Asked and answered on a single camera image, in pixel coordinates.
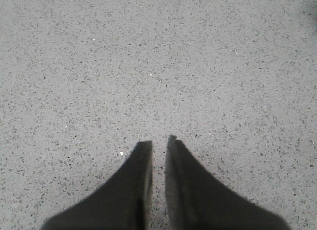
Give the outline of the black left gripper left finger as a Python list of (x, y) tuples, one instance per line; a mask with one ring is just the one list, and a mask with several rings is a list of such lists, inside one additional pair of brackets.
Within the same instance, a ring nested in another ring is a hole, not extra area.
[(146, 230), (152, 196), (152, 143), (138, 142), (120, 169), (99, 189), (50, 217), (43, 230)]

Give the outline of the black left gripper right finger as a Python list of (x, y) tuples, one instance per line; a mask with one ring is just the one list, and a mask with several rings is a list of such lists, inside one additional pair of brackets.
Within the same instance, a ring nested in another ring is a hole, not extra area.
[(165, 192), (174, 230), (290, 229), (279, 215), (218, 181), (174, 135), (167, 144)]

